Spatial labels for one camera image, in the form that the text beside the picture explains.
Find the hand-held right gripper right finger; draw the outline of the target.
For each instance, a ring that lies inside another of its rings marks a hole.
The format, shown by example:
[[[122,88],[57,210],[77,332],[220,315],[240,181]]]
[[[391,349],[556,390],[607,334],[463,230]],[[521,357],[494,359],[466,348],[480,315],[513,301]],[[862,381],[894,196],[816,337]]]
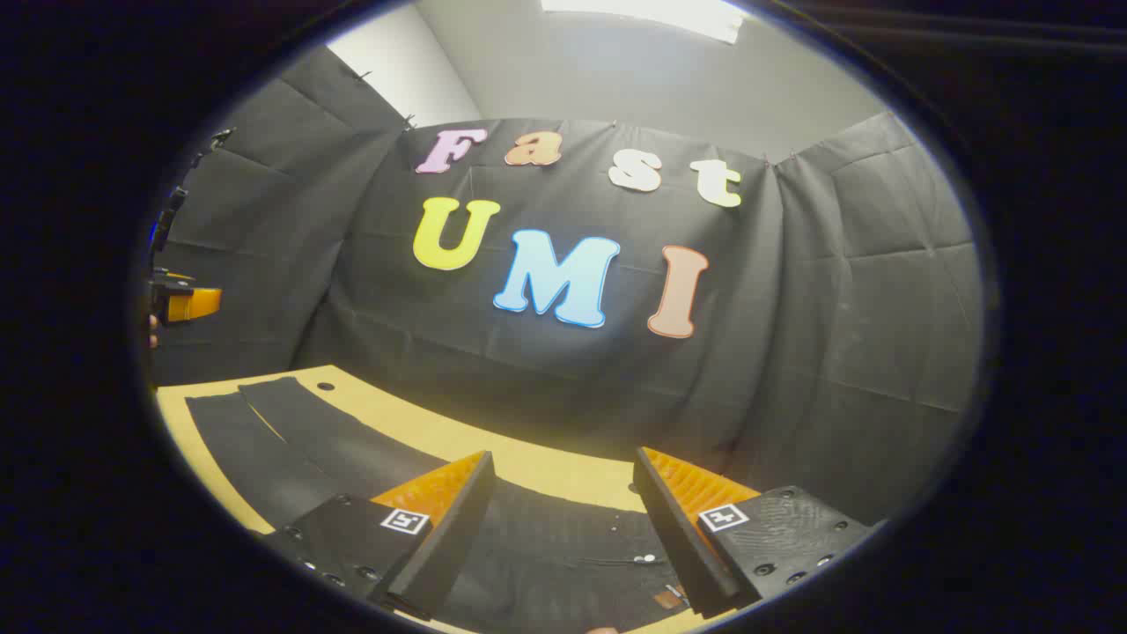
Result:
[[[881,529],[806,492],[757,492],[662,450],[638,448],[633,485],[692,610],[712,618],[772,601]]]

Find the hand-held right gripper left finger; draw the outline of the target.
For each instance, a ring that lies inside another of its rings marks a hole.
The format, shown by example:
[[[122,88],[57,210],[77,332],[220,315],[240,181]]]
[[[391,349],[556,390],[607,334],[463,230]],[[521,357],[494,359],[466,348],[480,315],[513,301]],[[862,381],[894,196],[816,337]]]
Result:
[[[490,450],[379,495],[338,495],[261,536],[307,577],[354,601],[431,620],[446,602],[497,484]]]

